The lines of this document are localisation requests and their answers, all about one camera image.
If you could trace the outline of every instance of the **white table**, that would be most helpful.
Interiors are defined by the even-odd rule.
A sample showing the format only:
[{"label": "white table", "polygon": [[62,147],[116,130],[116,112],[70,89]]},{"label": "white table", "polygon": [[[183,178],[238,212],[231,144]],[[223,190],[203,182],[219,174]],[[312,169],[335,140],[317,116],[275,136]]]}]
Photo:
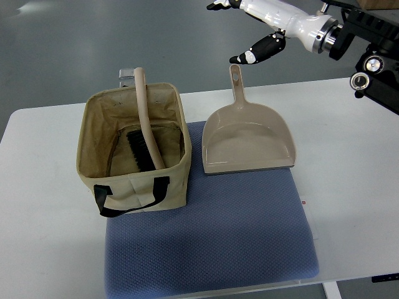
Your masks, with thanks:
[{"label": "white table", "polygon": [[[348,79],[246,88],[277,110],[297,147],[292,168],[320,263],[308,280],[208,296],[399,272],[399,116],[356,99]],[[187,122],[231,90],[181,95]],[[4,298],[104,298],[106,219],[75,170],[84,104],[16,111],[0,143]]]}]

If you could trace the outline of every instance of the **textured fabric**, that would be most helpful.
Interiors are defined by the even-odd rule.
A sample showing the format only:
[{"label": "textured fabric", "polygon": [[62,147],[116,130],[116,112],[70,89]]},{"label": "textured fabric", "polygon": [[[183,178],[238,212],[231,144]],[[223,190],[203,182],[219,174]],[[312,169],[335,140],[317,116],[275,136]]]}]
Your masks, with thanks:
[{"label": "textured fabric", "polygon": [[108,298],[158,298],[314,277],[312,234],[288,168],[204,174],[190,123],[187,206],[107,220]]}]

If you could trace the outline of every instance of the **fabric basket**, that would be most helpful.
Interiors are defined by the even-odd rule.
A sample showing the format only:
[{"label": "fabric basket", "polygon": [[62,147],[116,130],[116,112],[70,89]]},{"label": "fabric basket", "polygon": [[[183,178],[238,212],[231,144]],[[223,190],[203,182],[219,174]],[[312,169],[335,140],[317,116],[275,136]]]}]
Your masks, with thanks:
[{"label": "fabric basket", "polygon": [[185,206],[191,141],[177,89],[146,85],[148,116],[165,169],[140,172],[127,133],[140,128],[135,87],[106,90],[86,103],[77,172],[93,192],[100,215]]}]

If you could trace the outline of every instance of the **beige handle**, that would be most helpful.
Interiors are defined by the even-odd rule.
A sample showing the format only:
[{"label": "beige handle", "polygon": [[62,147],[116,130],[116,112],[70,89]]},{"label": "beige handle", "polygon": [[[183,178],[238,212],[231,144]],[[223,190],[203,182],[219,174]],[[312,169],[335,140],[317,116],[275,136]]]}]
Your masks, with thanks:
[{"label": "beige handle", "polygon": [[236,108],[243,108],[248,101],[245,99],[243,77],[238,64],[230,65],[231,85],[233,86],[234,103]]},{"label": "beige handle", "polygon": [[138,118],[142,127],[145,143],[147,144],[148,151],[150,152],[151,159],[155,165],[155,169],[165,168],[163,160],[156,145],[154,135],[151,130],[150,119],[148,117],[147,107],[147,91],[145,87],[145,74],[141,67],[137,67],[134,70],[136,94],[137,94],[137,107],[138,107]]}]

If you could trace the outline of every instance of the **black brush bristles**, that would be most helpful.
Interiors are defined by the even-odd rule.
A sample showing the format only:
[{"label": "black brush bristles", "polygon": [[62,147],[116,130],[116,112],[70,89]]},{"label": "black brush bristles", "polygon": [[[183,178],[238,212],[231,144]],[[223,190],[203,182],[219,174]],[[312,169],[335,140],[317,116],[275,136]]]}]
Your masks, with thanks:
[{"label": "black brush bristles", "polygon": [[155,170],[150,152],[144,140],[143,132],[141,130],[135,130],[127,133],[126,136],[140,171]]}]

